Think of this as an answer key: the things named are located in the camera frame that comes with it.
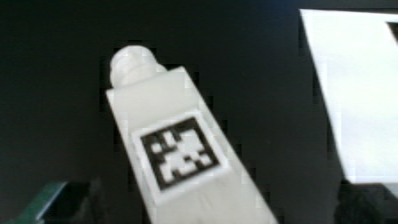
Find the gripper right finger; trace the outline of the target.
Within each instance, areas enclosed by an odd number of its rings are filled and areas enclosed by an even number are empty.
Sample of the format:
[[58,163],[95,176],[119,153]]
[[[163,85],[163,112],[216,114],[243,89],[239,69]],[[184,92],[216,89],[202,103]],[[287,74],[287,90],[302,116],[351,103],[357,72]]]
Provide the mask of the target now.
[[398,197],[382,184],[341,182],[335,224],[398,224]]

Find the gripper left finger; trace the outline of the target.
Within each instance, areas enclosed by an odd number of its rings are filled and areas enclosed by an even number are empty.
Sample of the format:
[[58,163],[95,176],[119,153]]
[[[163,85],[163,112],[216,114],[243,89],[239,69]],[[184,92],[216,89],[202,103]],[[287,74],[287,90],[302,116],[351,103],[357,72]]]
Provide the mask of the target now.
[[49,183],[16,218],[16,224],[106,224],[99,182]]

